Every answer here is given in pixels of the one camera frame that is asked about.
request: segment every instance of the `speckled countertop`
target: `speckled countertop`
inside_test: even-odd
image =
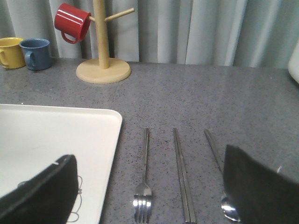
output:
[[[150,223],[183,223],[172,128],[179,131],[199,224],[225,224],[222,178],[204,129],[225,145],[299,180],[299,85],[287,70],[130,63],[129,78],[89,84],[75,75],[81,59],[56,59],[50,69],[0,68],[0,103],[103,108],[123,124],[101,224],[133,223],[134,188],[141,179],[143,129],[150,128]]]

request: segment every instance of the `stainless steel utensil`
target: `stainless steel utensil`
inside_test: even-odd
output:
[[[147,170],[147,155],[149,148],[150,131],[148,128],[144,130],[144,157],[143,157],[143,173],[142,182],[135,188],[133,206],[135,208],[135,223],[149,223],[151,210],[151,189],[145,182]]]
[[[214,155],[214,158],[216,159],[218,169],[220,170],[221,174],[223,175],[223,167],[224,167],[224,162],[221,160],[219,156],[219,151],[215,145],[215,141],[209,132],[209,130],[205,129],[204,133],[206,135],[207,141],[210,144],[212,153]],[[224,216],[234,222],[241,223],[240,217],[238,215],[238,212],[234,205],[231,203],[227,195],[224,193],[222,198],[221,198],[221,208],[224,213]]]
[[[187,173],[186,173],[184,158],[182,154],[182,147],[178,136],[178,130],[176,128],[173,129],[173,135],[174,135],[174,145],[176,150],[179,185],[180,185],[182,202],[183,202],[185,223],[196,224],[196,217],[195,217],[193,203],[191,199],[190,187],[187,180]]]

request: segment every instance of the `white tray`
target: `white tray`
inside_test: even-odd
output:
[[[97,224],[121,123],[112,110],[0,104],[0,197],[60,156],[74,154],[83,182],[72,211],[81,198],[82,204],[69,221]]]

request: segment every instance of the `yellow mug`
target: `yellow mug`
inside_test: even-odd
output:
[[[6,69],[17,69],[25,66],[25,60],[19,43],[19,37],[0,39],[0,64]]]

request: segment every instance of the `spoon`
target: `spoon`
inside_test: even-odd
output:
[[[211,147],[214,158],[216,159],[218,169],[220,170],[221,174],[223,175],[224,162],[220,159],[218,150],[215,145],[215,141],[213,140],[212,135],[209,132],[209,130],[205,129],[204,133],[206,135],[207,141],[209,142],[209,145]],[[221,209],[226,218],[230,219],[231,221],[241,223],[240,217],[238,215],[238,212],[237,212],[235,206],[231,203],[229,197],[225,193],[223,194],[223,196],[221,198]]]

